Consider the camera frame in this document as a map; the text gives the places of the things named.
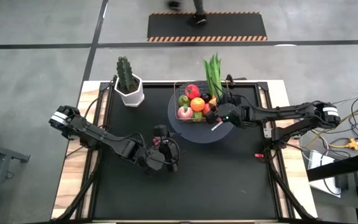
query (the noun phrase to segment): concrete floor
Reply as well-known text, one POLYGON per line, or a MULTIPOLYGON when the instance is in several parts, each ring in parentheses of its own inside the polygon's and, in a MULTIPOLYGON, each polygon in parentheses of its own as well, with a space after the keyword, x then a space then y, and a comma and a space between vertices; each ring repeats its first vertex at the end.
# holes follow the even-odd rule
MULTIPOLYGON (((101 2, 0 0, 0 44, 91 43, 101 2)), ((163 2, 110 0, 99 43, 145 42, 147 16, 166 11, 163 2)), ((358 39, 358 0, 205 0, 204 6, 207 11, 260 11, 269 40, 358 39)), ((185 1, 184 9, 194 10, 192 2, 185 1)), ((3 185, 0 223, 50 218, 67 141, 47 122, 58 106, 76 104, 89 52, 0 50, 0 146, 31 154, 28 164, 11 165, 16 176, 3 185)), ((110 80, 120 55, 144 80, 203 79, 202 61, 216 52, 223 74, 284 80, 292 104, 338 101, 358 92, 358 45, 98 49, 90 80, 110 80)), ((350 104, 339 109, 347 115, 350 104)), ((321 150, 320 143, 312 148, 321 150)), ((315 200, 325 220, 355 222, 353 209, 315 200), (344 211, 349 217, 341 215, 344 211)))

